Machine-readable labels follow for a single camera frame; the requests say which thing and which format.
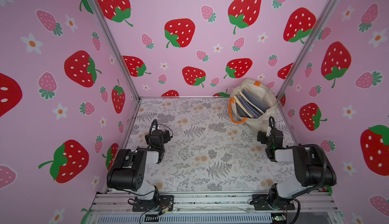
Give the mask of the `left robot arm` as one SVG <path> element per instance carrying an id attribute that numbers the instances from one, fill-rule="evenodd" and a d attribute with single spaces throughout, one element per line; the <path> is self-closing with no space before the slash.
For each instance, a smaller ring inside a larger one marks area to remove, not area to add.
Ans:
<path id="1" fill-rule="evenodd" d="M 150 164 L 160 164 L 165 155 L 165 144 L 173 138 L 173 131 L 153 120 L 145 136 L 146 148 L 136 150 L 121 149 L 108 170 L 107 187 L 135 195 L 133 204 L 145 204 L 148 208 L 160 204 L 160 194 L 156 186 L 148 183 L 145 169 Z"/>

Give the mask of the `cream trim pouch underneath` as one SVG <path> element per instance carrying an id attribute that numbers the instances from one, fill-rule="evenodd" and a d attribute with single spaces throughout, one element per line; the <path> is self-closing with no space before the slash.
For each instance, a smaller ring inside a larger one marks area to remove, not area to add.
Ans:
<path id="1" fill-rule="evenodd" d="M 237 110 L 240 110 L 243 115 L 245 115 L 249 118 L 259 118 L 260 117 L 246 105 L 246 103 L 241 98 L 240 92 L 236 96 L 233 96 L 233 98 L 235 100 L 235 103 L 238 105 Z"/>

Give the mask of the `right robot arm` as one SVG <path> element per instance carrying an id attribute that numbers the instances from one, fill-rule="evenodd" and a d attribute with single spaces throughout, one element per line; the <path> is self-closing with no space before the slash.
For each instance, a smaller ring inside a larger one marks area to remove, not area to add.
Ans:
<path id="1" fill-rule="evenodd" d="M 336 184 L 336 173 L 323 148 L 315 144 L 284 147 L 283 132 L 276 128 L 272 116 L 266 132 L 259 132 L 257 139 L 266 145 L 265 152 L 271 162 L 292 163 L 294 175 L 273 184 L 266 196 L 253 197 L 250 204 L 279 209 L 291 204 L 298 196 Z"/>

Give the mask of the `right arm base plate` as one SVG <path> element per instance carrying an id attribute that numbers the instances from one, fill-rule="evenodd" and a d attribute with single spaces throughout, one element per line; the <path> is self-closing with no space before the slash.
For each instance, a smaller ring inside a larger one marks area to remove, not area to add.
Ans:
<path id="1" fill-rule="evenodd" d="M 292 199 L 272 197 L 269 194 L 254 194 L 249 201 L 255 210 L 295 210 Z"/>

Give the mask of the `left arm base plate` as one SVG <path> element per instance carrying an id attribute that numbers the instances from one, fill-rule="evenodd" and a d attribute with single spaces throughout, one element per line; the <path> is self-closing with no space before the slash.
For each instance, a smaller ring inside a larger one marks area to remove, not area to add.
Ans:
<path id="1" fill-rule="evenodd" d="M 167 212 L 172 211 L 174 206 L 174 195 L 157 195 L 155 194 L 152 200 L 143 200 L 136 197 L 132 202 L 133 212 L 157 211 Z"/>

